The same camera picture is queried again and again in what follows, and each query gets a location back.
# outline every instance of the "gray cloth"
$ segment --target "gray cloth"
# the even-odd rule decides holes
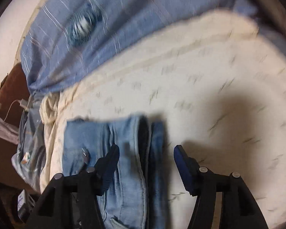
[[[43,139],[44,125],[39,115],[43,95],[34,93],[33,97],[33,104],[29,111],[23,110],[17,152],[11,161],[21,178],[34,190],[40,192],[39,177],[46,161]]]
[[[17,145],[18,127],[6,123],[0,118],[0,138]]]
[[[70,45],[74,16],[87,5],[101,11],[90,39]],[[140,38],[171,23],[234,0],[48,0],[32,23],[21,49],[30,92],[61,91]]]

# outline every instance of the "teal object on blanket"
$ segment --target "teal object on blanket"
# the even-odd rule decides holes
[[[90,3],[74,14],[67,29],[69,44],[76,47],[88,41],[99,21],[102,21],[101,11]]]

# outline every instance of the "blue blanket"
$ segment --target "blue blanket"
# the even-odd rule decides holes
[[[30,92],[62,91],[140,38],[178,20],[235,0],[48,0],[32,23],[21,49]],[[71,46],[74,14],[97,6],[102,20],[88,41]]]

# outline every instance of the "bed sheet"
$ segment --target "bed sheet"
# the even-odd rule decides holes
[[[185,191],[175,166],[177,144],[215,173],[239,172],[269,228],[284,223],[286,57],[257,32],[255,22],[215,10],[142,39],[66,89],[56,121],[45,125],[41,189],[62,172],[67,120],[142,112],[166,125],[173,229],[188,225],[196,199]]]

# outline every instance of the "blue jeans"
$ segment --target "blue jeans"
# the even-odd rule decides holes
[[[167,196],[162,178],[163,124],[150,125],[142,115],[112,122],[68,121],[64,134],[63,174],[77,174],[82,148],[89,166],[104,157],[112,144],[120,159],[108,191],[98,197],[107,229],[165,229]]]

